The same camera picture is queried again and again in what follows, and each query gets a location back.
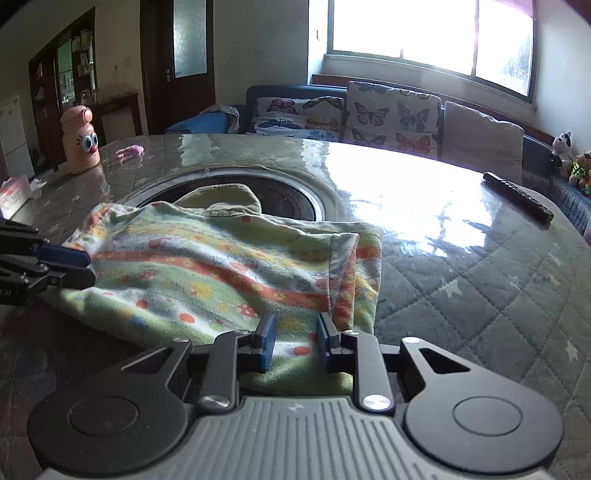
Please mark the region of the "lying butterfly cushion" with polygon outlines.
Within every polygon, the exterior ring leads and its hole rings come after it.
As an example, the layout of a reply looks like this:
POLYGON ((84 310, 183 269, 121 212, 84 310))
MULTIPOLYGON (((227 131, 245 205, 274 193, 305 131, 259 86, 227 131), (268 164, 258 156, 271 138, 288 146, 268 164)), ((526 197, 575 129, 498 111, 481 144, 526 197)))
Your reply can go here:
POLYGON ((338 142, 345 101, 334 96, 311 99, 260 97, 246 132, 315 141, 338 142))

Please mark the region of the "blue sofa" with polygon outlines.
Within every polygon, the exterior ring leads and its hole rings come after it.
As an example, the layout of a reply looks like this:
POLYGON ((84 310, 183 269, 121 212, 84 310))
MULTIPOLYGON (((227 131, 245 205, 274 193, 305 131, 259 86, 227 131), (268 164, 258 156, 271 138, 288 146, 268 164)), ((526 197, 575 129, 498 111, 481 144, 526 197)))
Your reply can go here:
POLYGON ((590 231, 590 155, 571 156, 570 133, 546 143, 514 120, 431 93, 365 81, 252 86, 245 104, 212 105, 166 130, 342 142, 493 171, 547 195, 580 233, 590 231))

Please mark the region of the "brown bear plush toy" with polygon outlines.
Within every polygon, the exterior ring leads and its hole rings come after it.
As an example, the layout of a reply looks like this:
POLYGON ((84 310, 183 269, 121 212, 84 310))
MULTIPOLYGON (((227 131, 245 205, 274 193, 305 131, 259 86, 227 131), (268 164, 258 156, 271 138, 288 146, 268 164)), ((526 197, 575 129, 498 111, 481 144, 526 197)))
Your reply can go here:
POLYGON ((591 153, 577 155, 569 174, 569 184, 582 189, 590 179, 591 153))

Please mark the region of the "small pink toy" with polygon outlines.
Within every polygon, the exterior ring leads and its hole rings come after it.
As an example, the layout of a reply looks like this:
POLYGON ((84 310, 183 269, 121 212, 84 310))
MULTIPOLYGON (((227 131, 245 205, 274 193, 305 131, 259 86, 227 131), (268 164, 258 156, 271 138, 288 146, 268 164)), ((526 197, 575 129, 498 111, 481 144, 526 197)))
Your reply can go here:
POLYGON ((144 148, 141 145, 129 145, 121 148, 114 153, 114 157, 123 162, 132 158, 141 157, 144 154, 144 148))

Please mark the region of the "black white plush toy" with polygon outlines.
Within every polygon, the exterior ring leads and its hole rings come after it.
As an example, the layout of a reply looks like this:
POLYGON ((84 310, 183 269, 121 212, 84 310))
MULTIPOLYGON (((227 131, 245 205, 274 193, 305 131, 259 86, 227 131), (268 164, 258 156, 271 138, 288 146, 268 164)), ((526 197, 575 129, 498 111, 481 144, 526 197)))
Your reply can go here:
POLYGON ((551 160, 557 169, 566 168, 570 170, 573 163, 572 155, 572 134, 563 132, 554 138, 552 143, 551 160))

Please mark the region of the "dark wooden display cabinet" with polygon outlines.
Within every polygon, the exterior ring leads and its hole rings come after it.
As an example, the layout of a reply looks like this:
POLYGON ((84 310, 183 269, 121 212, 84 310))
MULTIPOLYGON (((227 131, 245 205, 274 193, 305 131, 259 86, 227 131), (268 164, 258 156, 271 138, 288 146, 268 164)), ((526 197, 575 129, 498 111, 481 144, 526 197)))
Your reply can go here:
POLYGON ((95 10, 90 9, 50 40, 28 63, 29 89, 40 155, 57 169, 66 161, 62 114, 96 89, 95 10))

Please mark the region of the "plain beige cushion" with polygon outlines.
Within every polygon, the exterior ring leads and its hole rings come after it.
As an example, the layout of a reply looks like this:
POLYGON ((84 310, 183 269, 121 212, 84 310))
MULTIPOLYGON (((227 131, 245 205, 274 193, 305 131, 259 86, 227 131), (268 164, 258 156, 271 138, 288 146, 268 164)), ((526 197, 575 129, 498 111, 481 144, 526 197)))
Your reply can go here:
POLYGON ((523 180, 522 127, 455 102, 445 103, 441 159, 511 182, 523 180))

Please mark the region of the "dark wooden door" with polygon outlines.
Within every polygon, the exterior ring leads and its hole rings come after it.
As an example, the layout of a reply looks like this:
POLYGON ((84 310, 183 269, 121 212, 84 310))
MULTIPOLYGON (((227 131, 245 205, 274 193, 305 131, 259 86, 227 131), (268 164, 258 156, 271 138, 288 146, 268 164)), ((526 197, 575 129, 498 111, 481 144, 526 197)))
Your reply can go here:
POLYGON ((140 53, 151 134, 214 104, 211 1, 141 0, 140 53))

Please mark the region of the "dark wooden side table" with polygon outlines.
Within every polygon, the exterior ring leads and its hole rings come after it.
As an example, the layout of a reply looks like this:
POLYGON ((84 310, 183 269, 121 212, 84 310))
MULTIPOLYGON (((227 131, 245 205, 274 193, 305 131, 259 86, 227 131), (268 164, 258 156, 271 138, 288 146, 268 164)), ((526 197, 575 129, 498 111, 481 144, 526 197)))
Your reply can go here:
POLYGON ((97 104, 92 107, 92 113, 102 145, 143 134, 137 93, 97 104))

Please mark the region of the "colourful patterned child shirt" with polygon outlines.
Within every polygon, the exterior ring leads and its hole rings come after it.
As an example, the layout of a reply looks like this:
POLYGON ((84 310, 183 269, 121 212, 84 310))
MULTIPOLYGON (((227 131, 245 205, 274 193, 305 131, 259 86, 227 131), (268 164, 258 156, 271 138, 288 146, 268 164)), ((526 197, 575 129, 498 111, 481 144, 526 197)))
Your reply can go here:
POLYGON ((373 331, 382 240, 382 230, 365 222, 264 214, 259 198, 237 183, 200 187, 171 203, 101 203, 66 241, 90 256, 95 284, 51 290, 43 300, 142 347, 175 338, 211 344, 272 313, 270 369, 243 376, 243 387, 348 394, 352 377, 322 367, 315 321, 327 312, 339 330, 373 331))

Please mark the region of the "window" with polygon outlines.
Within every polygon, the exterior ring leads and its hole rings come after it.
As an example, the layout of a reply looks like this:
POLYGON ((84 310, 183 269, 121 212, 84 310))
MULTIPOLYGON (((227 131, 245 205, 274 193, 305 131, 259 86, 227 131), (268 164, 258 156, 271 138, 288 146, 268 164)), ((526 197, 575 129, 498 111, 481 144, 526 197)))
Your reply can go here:
POLYGON ((329 52, 402 61, 532 95, 532 1, 332 1, 329 52))

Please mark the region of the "grey blanket on sofa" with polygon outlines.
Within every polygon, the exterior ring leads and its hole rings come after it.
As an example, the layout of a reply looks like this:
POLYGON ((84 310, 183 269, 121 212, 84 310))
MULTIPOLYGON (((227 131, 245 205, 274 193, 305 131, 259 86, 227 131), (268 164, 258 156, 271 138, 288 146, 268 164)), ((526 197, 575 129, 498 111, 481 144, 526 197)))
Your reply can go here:
POLYGON ((236 134, 240 130, 240 112, 232 105, 211 105, 201 111, 197 119, 204 133, 236 134))

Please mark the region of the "orange plush toy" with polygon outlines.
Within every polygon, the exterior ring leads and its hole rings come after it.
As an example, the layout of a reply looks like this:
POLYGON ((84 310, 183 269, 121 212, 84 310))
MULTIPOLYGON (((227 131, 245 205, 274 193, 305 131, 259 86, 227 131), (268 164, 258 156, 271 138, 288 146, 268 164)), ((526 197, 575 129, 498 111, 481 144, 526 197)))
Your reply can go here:
POLYGON ((580 180, 579 190, 586 197, 588 197, 588 198, 591 197, 591 178, 590 177, 586 177, 586 178, 583 178, 580 180))

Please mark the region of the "white refrigerator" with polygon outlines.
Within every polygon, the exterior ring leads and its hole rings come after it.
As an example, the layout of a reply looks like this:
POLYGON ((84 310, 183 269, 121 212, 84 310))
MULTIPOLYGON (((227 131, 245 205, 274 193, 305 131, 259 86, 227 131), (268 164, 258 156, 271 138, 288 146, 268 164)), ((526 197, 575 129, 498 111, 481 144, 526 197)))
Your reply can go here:
POLYGON ((1 104, 0 138, 8 175, 10 177, 24 175, 31 179, 35 173, 27 146, 18 96, 1 104))

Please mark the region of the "pink cartoon bottle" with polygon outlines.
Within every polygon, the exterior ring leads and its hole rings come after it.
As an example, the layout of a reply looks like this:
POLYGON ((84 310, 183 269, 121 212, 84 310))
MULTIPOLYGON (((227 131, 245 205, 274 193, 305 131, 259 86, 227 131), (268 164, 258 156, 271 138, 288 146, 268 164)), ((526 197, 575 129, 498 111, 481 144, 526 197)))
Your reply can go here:
POLYGON ((85 105, 66 110, 60 118, 62 144, 73 175, 90 170, 100 162, 98 136, 91 124, 92 118, 91 109, 85 105))

